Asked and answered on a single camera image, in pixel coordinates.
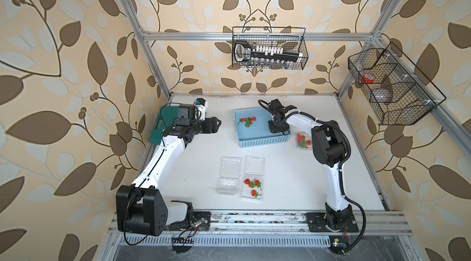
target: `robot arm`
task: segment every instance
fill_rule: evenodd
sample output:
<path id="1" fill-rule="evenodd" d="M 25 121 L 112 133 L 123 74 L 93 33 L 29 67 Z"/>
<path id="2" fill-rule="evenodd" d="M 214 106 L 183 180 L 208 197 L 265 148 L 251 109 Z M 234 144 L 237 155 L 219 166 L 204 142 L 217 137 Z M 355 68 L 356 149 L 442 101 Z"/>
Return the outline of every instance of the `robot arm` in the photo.
<path id="1" fill-rule="evenodd" d="M 165 204 L 159 187 L 178 156 L 193 137 L 199 133 L 216 133 L 221 121 L 206 118 L 208 103 L 197 99 L 194 105 L 179 106 L 173 124 L 162 133 L 162 141 L 143 172 L 130 186 L 121 186 L 116 192 L 118 229 L 145 235 L 160 235 L 171 223 L 184 222 L 188 227 L 193 220 L 191 203 L 172 201 Z"/>

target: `wire basket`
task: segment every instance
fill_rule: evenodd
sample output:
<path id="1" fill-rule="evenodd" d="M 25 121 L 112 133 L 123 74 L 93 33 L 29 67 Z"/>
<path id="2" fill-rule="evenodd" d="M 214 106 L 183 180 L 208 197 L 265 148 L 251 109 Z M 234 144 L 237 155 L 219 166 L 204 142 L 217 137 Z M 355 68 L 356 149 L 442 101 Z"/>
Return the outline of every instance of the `wire basket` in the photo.
<path id="1" fill-rule="evenodd" d="M 295 27 L 233 27 L 232 64 L 247 69 L 303 70 L 309 57 L 305 31 Z"/>
<path id="2" fill-rule="evenodd" d="M 409 62 L 409 73 L 401 62 Z M 351 75 L 362 89 L 382 125 L 413 125 L 446 96 L 394 43 L 368 49 L 348 59 Z M 434 99 L 428 91 L 443 98 Z"/>

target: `wall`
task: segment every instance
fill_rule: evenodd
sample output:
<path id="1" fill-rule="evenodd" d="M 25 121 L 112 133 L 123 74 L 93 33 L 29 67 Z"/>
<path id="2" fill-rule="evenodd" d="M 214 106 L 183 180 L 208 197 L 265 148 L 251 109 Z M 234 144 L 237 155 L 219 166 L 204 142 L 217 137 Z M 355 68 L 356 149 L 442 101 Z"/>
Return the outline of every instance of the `wall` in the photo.
<path id="1" fill-rule="evenodd" d="M 116 2 L 0 0 L 1 260 L 92 260 L 135 176 L 163 98 Z"/>
<path id="2" fill-rule="evenodd" d="M 399 44 L 447 96 L 461 123 L 470 118 L 471 0 L 403 0 L 383 35 Z M 403 211 L 423 256 L 471 260 L 471 161 L 437 121 L 380 126 L 357 86 L 347 114 L 394 210 Z"/>
<path id="3" fill-rule="evenodd" d="M 151 32 L 231 32 L 233 26 L 266 26 L 273 31 L 274 26 L 291 26 L 303 27 L 306 32 L 346 33 L 370 32 L 386 0 L 131 1 L 143 29 Z M 347 74 L 347 57 L 360 49 L 355 42 L 312 41 L 307 43 L 309 62 L 302 72 L 265 69 L 248 72 L 248 68 L 230 65 L 228 43 L 157 41 L 152 45 L 172 91 L 216 94 L 333 93 Z M 178 63 L 167 46 L 176 52 L 178 62 L 188 71 L 172 67 Z M 344 46 L 345 51 L 340 54 L 339 49 L 342 51 Z M 339 64 L 330 74 L 324 71 L 326 68 L 330 71 L 329 61 Z"/>

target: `blue plastic basket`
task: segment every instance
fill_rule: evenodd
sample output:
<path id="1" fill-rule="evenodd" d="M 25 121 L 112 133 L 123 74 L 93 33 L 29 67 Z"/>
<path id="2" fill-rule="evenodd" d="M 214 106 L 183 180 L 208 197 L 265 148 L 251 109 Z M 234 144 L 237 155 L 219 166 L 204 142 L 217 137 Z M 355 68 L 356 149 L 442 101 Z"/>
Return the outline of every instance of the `blue plastic basket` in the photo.
<path id="1" fill-rule="evenodd" d="M 245 127 L 245 122 L 238 123 L 242 118 L 251 117 L 256 117 L 257 120 L 248 128 Z M 271 114 L 261 107 L 235 111 L 235 137 L 239 142 L 239 147 L 259 146 L 287 141 L 290 138 L 291 132 L 288 135 L 284 135 L 282 133 L 271 133 L 268 128 L 268 121 L 270 120 Z"/>

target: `plastic container with strawberries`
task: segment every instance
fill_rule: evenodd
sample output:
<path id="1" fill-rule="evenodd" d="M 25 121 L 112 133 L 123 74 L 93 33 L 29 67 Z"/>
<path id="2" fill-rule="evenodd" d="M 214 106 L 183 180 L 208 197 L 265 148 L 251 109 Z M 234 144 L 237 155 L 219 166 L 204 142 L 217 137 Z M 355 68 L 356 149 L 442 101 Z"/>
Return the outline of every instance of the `plastic container with strawberries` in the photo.
<path id="1" fill-rule="evenodd" d="M 312 150 L 312 138 L 305 132 L 297 132 L 296 146 L 300 149 Z"/>
<path id="2" fill-rule="evenodd" d="M 263 174 L 265 158 L 245 156 L 245 170 L 242 182 L 242 198 L 260 201 L 263 197 Z"/>

